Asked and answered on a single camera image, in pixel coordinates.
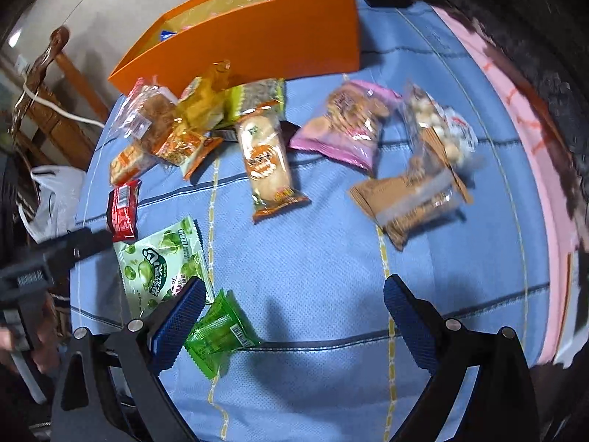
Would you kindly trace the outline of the person's left hand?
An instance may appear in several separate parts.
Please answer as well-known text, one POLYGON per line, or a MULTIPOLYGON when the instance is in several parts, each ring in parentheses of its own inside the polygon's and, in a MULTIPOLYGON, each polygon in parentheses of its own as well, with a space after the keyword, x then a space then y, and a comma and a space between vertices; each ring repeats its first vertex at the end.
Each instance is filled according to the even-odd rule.
MULTIPOLYGON (((55 304, 51 294, 47 293, 42 307, 42 318, 37 328, 40 345, 32 352, 33 360, 39 371, 43 374, 49 374, 59 365, 56 323, 55 304)), ((10 356, 10 353, 15 348, 15 337, 6 326, 1 327, 0 344, 1 364, 16 373, 17 369, 10 356)))

